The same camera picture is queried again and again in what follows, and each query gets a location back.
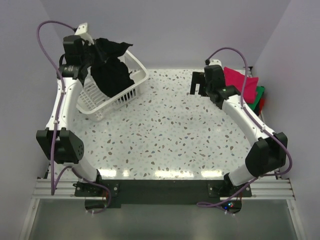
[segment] glass panel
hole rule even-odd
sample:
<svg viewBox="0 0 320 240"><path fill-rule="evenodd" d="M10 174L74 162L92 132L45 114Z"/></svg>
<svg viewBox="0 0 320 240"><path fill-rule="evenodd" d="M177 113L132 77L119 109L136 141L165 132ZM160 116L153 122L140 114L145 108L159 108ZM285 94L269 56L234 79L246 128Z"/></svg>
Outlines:
<svg viewBox="0 0 320 240"><path fill-rule="evenodd" d="M41 200L31 240L296 240L285 200L247 200L235 216L191 205L123 205L92 217L84 200Z"/></svg>

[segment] white wall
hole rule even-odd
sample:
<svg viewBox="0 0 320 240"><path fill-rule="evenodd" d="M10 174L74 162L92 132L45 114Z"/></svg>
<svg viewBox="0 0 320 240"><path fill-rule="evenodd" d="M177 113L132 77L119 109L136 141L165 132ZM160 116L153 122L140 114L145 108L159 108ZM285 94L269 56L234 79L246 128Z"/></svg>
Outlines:
<svg viewBox="0 0 320 240"><path fill-rule="evenodd" d="M134 44L149 68L202 67L218 48L234 47L253 65L290 0L41 0L51 19L89 23L94 38ZM62 38L68 33L58 30ZM224 51L225 65L242 67Z"/></svg>
<svg viewBox="0 0 320 240"><path fill-rule="evenodd" d="M56 94L55 70L40 51L39 23L49 17L39 0L0 2L0 239L19 237L37 176L48 160L36 141ZM62 44L52 26L42 32L58 59Z"/></svg>
<svg viewBox="0 0 320 240"><path fill-rule="evenodd" d="M289 174L309 239L320 238L320 1L291 0L255 64L265 118L288 136Z"/></svg>

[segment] red cloth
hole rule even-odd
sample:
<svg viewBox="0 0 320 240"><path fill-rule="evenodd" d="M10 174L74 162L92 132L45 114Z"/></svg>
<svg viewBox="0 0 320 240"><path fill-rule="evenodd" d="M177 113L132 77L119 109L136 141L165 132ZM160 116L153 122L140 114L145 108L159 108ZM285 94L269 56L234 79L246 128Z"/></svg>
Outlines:
<svg viewBox="0 0 320 240"><path fill-rule="evenodd" d="M238 89L240 92L242 90L242 85L245 81L245 75L242 75L240 72L235 71L231 68L224 67L224 79L225 79L225 85L230 86L233 85ZM253 104L255 102L257 93L257 84L258 84L258 77L248 77L246 80L246 84L244 87L244 100L248 104Z"/></svg>

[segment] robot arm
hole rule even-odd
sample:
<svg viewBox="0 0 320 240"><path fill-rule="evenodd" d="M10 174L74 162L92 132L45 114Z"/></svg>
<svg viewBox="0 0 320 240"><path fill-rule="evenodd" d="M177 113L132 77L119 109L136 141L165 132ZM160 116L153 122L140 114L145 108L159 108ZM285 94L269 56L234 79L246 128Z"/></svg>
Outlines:
<svg viewBox="0 0 320 240"><path fill-rule="evenodd" d="M200 85L198 93L204 97L210 97L217 107L225 111L240 127L251 145L251 150L245 158L245 164L224 176L227 189L245 184L285 165L285 151L263 130L258 129L245 113L241 105L240 92L233 85L226 86L221 65L206 66L204 73L194 72L190 94L195 94L197 84ZM246 107L246 110L264 130L273 133L274 137L287 147L288 139L285 134L275 133L249 107Z"/></svg>
<svg viewBox="0 0 320 240"><path fill-rule="evenodd" d="M55 128L55 114L60 108L55 139L54 161L57 164L71 166L81 177L96 182L99 172L92 167L84 156L84 143L72 131L78 97L83 89L85 78L94 60L97 60L97 49L92 37L87 33L86 23L79 25L74 35L63 39L66 64L59 66L64 80L57 78L57 93L50 119L45 130L38 130L36 139L43 152L50 159L51 143Z"/></svg>

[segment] terrazzo table surface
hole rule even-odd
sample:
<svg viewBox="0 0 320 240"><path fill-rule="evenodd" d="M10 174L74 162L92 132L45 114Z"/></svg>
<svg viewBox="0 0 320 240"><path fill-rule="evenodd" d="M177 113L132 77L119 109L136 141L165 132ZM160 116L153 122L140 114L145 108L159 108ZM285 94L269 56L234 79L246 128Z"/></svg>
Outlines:
<svg viewBox="0 0 320 240"><path fill-rule="evenodd" d="M144 93L101 122L77 111L73 131L102 178L222 179L245 162L250 144L236 123L189 95L192 71L149 69ZM68 170L62 179L76 177Z"/></svg>

